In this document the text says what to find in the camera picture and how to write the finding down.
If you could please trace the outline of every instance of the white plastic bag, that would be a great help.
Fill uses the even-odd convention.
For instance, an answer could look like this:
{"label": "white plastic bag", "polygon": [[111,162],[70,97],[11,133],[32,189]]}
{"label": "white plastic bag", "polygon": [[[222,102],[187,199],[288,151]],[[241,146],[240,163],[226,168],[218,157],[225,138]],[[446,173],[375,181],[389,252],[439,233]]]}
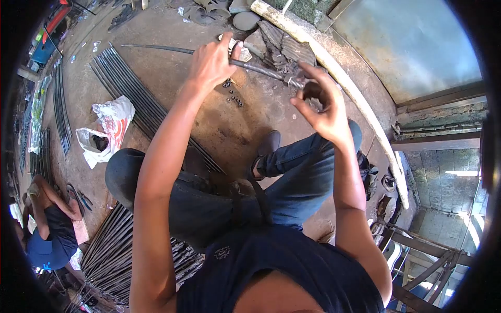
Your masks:
{"label": "white plastic bag", "polygon": [[[108,162],[111,156],[120,150],[125,132],[136,113],[136,109],[125,96],[105,104],[93,104],[92,110],[96,112],[98,116],[96,122],[101,124],[104,133],[86,127],[75,131],[78,143],[84,149],[84,158],[91,169],[99,162]],[[109,143],[106,149],[99,151],[92,135],[107,137]]]}

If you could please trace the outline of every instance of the knee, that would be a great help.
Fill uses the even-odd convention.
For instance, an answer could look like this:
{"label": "knee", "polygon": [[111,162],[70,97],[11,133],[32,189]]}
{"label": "knee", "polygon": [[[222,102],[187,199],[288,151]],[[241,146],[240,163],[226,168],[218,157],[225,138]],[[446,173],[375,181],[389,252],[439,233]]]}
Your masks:
{"label": "knee", "polygon": [[134,176],[137,179],[144,155],[144,152],[136,149],[127,148],[118,150],[110,158],[108,165],[106,165],[104,178],[108,188],[112,182],[117,182],[118,180],[130,179]]}
{"label": "knee", "polygon": [[351,136],[353,137],[355,151],[358,152],[360,145],[362,144],[362,131],[360,130],[360,126],[358,126],[358,124],[353,120],[348,120],[348,126],[350,127]]}

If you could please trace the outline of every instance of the dirt floor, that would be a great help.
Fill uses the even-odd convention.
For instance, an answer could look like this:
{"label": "dirt floor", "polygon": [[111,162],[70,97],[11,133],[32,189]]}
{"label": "dirt floor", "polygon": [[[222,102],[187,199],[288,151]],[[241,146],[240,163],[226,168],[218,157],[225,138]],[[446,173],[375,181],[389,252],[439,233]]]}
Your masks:
{"label": "dirt floor", "polygon": [[[107,28],[120,10],[120,7],[111,9],[111,5],[95,9],[97,16],[89,16],[79,22],[68,31],[66,38],[59,45],[64,54],[64,92],[73,131],[80,127],[92,128],[97,118],[92,112],[92,104],[112,100],[88,65],[95,55],[109,47],[108,41],[113,43],[156,99],[169,109],[187,77],[191,56],[161,50],[125,48],[121,47],[121,44],[169,45],[196,49],[200,45],[216,40],[224,31],[234,31],[234,38],[240,40],[250,34],[236,31],[220,21],[209,27],[184,23],[177,10],[168,8],[164,2],[156,7],[150,5],[149,9],[140,11],[132,20],[109,34]],[[94,53],[92,49],[96,41],[101,43],[98,51]],[[335,42],[333,44],[338,49],[336,53],[342,54],[341,65],[348,69],[352,79],[360,84],[362,93],[373,106],[376,116],[384,121],[382,124],[388,131],[391,121],[395,119],[395,107],[391,98],[387,92],[385,93],[384,87],[374,73],[361,63],[360,57],[353,53],[350,47]],[[243,178],[245,169],[265,133],[272,129],[279,130],[283,136],[282,145],[288,145],[311,135],[313,129],[289,104],[289,98],[293,94],[290,88],[260,74],[248,73],[241,69],[233,79],[241,86],[238,90],[244,99],[244,107],[239,108],[233,103],[227,103],[226,91],[217,88],[205,100],[193,125],[192,136],[207,149],[229,176]],[[374,133],[367,122],[353,103],[345,98],[349,118],[355,120],[362,129],[361,151],[368,156],[371,163],[378,166],[380,171],[377,192],[367,203],[367,217],[374,218],[377,203],[386,192],[380,179],[387,172],[388,160],[379,143],[374,140]],[[109,213],[107,204],[111,204],[104,182],[106,163],[98,163],[91,170],[84,159],[83,150],[76,136],[71,140],[68,155],[64,155],[56,130],[52,88],[47,97],[43,126],[48,126],[52,130],[51,162],[56,183],[63,189],[67,183],[72,183],[94,202],[94,210],[87,211],[85,215],[90,238],[93,238]],[[138,128],[131,125],[122,147],[146,151],[148,145],[149,140]],[[266,179],[263,181],[263,186],[269,186],[273,181]],[[20,179],[21,191],[28,187],[29,182],[30,175],[25,173]],[[331,225],[335,225],[335,214],[333,201],[329,199],[306,222],[305,234],[317,239],[330,232]]]}

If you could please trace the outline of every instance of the man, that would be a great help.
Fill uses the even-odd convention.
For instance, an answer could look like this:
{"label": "man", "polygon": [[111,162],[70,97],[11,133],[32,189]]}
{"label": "man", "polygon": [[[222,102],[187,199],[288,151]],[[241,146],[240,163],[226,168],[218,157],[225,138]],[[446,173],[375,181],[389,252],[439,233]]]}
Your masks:
{"label": "man", "polygon": [[[33,178],[23,195],[23,228],[17,221],[16,231],[23,249],[35,267],[59,269],[64,267],[78,249],[71,220],[82,220],[76,195],[69,191],[69,205],[41,176]],[[29,216],[37,227],[33,234],[28,231]]]}
{"label": "man", "polygon": [[[279,149],[277,131],[263,140],[251,180],[283,176],[261,197],[259,188],[257,198],[204,193],[203,178],[186,166],[180,172],[185,152],[189,158],[193,151],[186,146],[204,98],[236,70],[228,64],[230,39],[225,33],[219,44],[195,51],[188,79],[148,153],[120,150],[108,164],[108,188],[134,208],[132,311],[383,312],[392,284],[365,217],[356,159],[361,133],[348,121],[329,75],[300,63],[318,84],[298,91],[291,104],[317,132]],[[238,59],[241,47],[232,58]],[[307,97],[318,98],[324,112],[311,110]],[[191,163],[193,158],[185,160]],[[301,233],[331,194],[335,247]],[[177,293],[171,236],[207,247],[203,267]]]}

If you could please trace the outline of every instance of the metal scrap pile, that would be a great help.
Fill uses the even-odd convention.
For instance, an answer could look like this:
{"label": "metal scrap pile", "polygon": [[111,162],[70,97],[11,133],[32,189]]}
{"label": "metal scrap pile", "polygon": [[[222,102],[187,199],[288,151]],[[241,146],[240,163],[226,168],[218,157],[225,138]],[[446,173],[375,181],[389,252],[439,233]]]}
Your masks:
{"label": "metal scrap pile", "polygon": [[278,72],[291,74],[297,74],[299,71],[298,61],[312,66],[317,65],[317,59],[310,44],[298,43],[268,21],[258,22],[258,25],[267,49],[264,58],[266,64],[275,67]]}
{"label": "metal scrap pile", "polygon": [[[132,278],[133,215],[117,204],[108,215],[80,265],[85,284],[115,303],[129,305]],[[192,277],[203,264],[203,256],[188,244],[171,238],[176,283]]]}
{"label": "metal scrap pile", "polygon": [[43,129],[40,132],[40,152],[36,154],[35,152],[30,152],[30,173],[31,178],[35,175],[42,175],[49,185],[53,186],[54,181],[52,179],[51,171],[51,130],[49,128]]}
{"label": "metal scrap pile", "polygon": [[[112,97],[116,99],[125,95],[129,98],[136,109],[132,122],[146,137],[153,139],[167,110],[144,87],[113,46],[96,56],[90,66]],[[202,154],[210,171],[224,174],[223,169],[198,142],[190,137],[188,145],[194,146]]]}

